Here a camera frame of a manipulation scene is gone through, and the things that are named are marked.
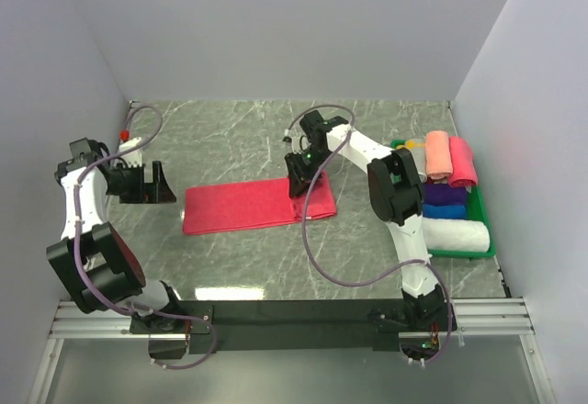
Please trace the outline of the red towel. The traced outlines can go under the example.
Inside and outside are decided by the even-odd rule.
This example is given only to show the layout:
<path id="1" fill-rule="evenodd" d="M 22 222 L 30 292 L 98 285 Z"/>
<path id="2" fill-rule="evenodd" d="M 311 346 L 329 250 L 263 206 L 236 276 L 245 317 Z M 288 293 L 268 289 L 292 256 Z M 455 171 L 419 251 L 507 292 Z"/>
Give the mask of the red towel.
<path id="1" fill-rule="evenodd" d="M 186 235 L 255 230 L 302 221 L 327 219 L 337 213 L 328 177 L 323 175 L 305 196 L 288 195 L 288 179 L 248 181 L 188 188 L 185 197 L 183 232 Z"/>

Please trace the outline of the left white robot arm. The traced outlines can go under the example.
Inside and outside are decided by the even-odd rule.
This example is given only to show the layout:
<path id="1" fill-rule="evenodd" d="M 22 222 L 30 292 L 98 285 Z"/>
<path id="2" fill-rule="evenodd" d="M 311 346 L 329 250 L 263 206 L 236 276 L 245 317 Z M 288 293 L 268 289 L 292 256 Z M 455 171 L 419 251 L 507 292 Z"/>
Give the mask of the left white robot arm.
<path id="1" fill-rule="evenodd" d="M 183 325 L 185 310 L 173 288 L 145 277 L 108 220 L 107 198 L 115 196 L 122 204 L 163 204 L 174 203 L 176 197 L 160 162 L 152 163 L 153 179 L 146 181 L 141 138 L 127 132 L 121 138 L 116 159 L 102 142 L 71 142 L 71 159 L 59 163 L 54 174 L 65 195 L 66 220 L 60 240 L 47 248 L 46 256 L 83 313 L 134 306 L 147 326 L 172 332 Z"/>

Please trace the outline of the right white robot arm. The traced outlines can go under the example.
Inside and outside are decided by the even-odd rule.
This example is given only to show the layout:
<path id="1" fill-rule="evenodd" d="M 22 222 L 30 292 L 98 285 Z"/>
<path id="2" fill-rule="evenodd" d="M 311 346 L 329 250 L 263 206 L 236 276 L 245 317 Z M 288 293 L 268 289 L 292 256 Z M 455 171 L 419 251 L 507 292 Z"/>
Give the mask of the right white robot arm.
<path id="1" fill-rule="evenodd" d="M 424 191 L 412 154 L 406 149 L 386 147 L 358 131 L 356 116 L 347 113 L 324 118 L 322 106 L 302 111 L 290 122 L 300 127 L 308 145 L 286 154 L 288 195 L 302 198 L 301 219 L 307 221 L 311 196 L 332 159 L 341 156 L 367 178 L 369 204 L 387 227 L 398 262 L 392 268 L 356 286 L 371 286 L 388 275 L 401 272 L 404 318 L 416 330 L 430 329 L 447 314 L 447 328 L 453 331 L 454 309 L 447 285 L 430 262 L 424 239 Z"/>

